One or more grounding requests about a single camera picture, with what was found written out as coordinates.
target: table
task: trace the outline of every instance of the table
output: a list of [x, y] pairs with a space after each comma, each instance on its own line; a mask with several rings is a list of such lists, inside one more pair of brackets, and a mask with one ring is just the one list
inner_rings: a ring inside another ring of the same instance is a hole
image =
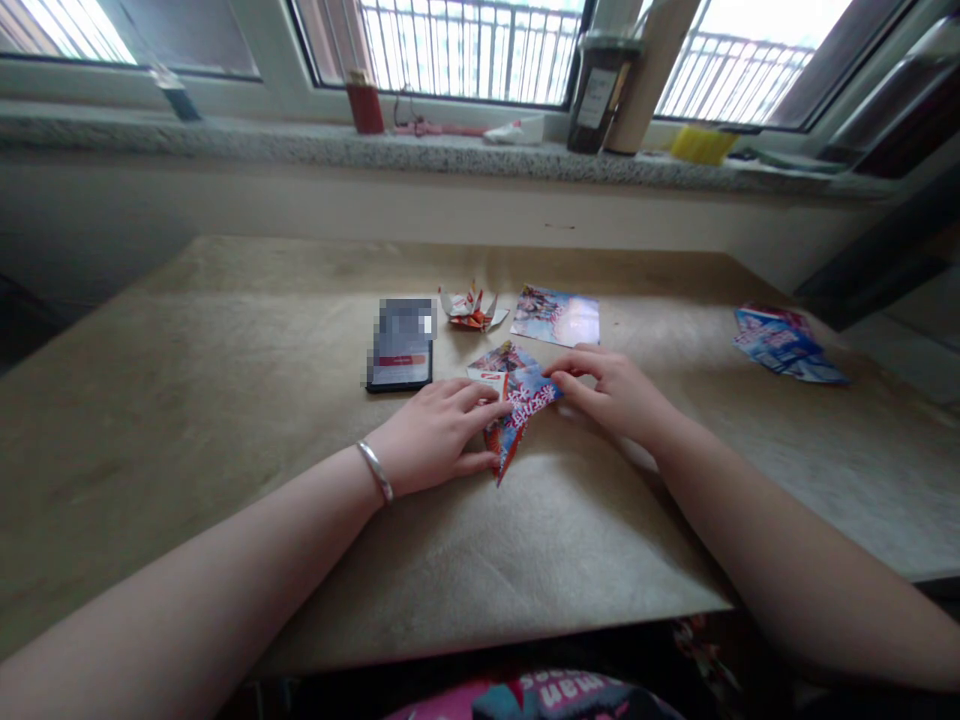
[[[733, 307], [788, 300], [729, 257], [203, 237], [0, 381], [0, 657], [385, 420], [407, 396], [363, 390], [378, 301], [474, 277], [501, 307], [524, 282], [598, 297], [603, 343], [774, 481], [907, 578], [960, 574], [956, 420], [816, 322], [852, 388], [751, 363]], [[509, 329], [440, 324], [435, 377], [508, 338], [564, 351]], [[501, 489], [380, 513], [256, 672], [728, 607], [649, 458], [559, 403]]]

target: white wall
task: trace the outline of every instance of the white wall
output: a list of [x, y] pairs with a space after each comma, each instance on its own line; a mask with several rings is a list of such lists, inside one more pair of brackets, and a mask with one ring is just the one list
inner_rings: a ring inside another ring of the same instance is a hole
[[0, 272], [82, 313], [198, 234], [726, 251], [790, 292], [883, 213], [851, 203], [177, 158], [16, 155]]
[[843, 334], [929, 399], [960, 414], [960, 267]]

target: window sill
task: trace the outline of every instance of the window sill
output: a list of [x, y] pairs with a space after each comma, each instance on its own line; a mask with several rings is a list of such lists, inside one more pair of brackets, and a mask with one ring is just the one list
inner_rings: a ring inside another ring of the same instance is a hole
[[491, 146], [470, 137], [360, 136], [352, 127], [226, 118], [185, 124], [161, 112], [0, 102], [0, 149], [38, 148], [858, 200], [896, 189], [852, 173], [828, 177], [733, 160], [711, 167], [664, 153], [576, 155], [559, 143]]

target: bangle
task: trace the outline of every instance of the bangle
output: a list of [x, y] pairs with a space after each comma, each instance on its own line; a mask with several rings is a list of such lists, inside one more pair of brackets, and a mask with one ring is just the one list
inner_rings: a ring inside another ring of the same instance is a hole
[[360, 448], [360, 452], [363, 454], [363, 459], [367, 461], [367, 465], [373, 470], [374, 477], [377, 478], [377, 484], [380, 486], [380, 491], [383, 493], [383, 499], [386, 500], [386, 504], [389, 505], [393, 502], [393, 487], [383, 472], [383, 466], [380, 464], [380, 461], [377, 460], [377, 456], [373, 454], [373, 450], [370, 449], [366, 441], [357, 440], [357, 447]]

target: small bottle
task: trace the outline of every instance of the small bottle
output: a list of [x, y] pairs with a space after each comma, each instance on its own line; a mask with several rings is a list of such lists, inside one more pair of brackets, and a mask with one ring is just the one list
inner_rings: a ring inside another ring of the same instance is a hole
[[350, 71], [347, 97], [350, 98], [350, 111], [353, 113], [353, 124], [357, 132], [361, 135], [382, 134], [383, 111], [380, 109], [380, 97], [366, 70]]

